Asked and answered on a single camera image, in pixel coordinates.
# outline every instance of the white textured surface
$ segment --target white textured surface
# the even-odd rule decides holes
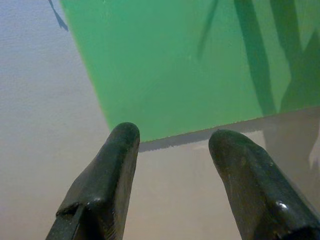
[[[48,1],[0,0],[0,46],[0,239],[41,240],[109,131]],[[318,210],[319,119],[315,108],[237,125]],[[125,240],[240,239],[207,144],[139,154]]]

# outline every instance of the black clamp jaw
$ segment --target black clamp jaw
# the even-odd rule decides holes
[[[123,238],[139,143],[132,123],[112,131],[73,182],[46,240]],[[219,130],[209,150],[243,240],[320,240],[319,216],[262,147]]]

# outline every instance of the white wall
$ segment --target white wall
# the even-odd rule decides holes
[[[109,130],[74,41],[45,0],[0,0],[0,239],[44,239]],[[226,126],[266,147],[320,210],[320,108]],[[212,130],[144,144],[125,240],[240,239],[207,148]]]

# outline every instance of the green rectangle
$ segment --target green rectangle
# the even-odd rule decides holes
[[[141,140],[320,105],[320,2],[61,0],[108,125]]]

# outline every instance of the green painted surface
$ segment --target green painted surface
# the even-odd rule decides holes
[[[320,105],[320,1],[61,0],[110,128],[142,141]]]

